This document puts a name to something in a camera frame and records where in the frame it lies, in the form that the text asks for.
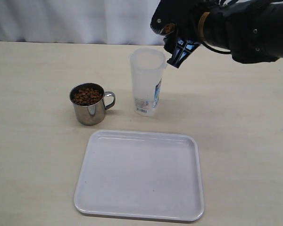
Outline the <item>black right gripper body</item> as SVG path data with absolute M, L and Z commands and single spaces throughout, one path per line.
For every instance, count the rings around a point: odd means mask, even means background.
M 202 43 L 198 24 L 203 14 L 217 6 L 216 0 L 175 0 L 176 43 L 188 40 Z

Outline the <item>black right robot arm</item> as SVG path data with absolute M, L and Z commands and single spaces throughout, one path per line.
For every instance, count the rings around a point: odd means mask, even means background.
M 242 64 L 283 58 L 283 0 L 162 0 L 150 27 L 176 68 L 200 45 Z

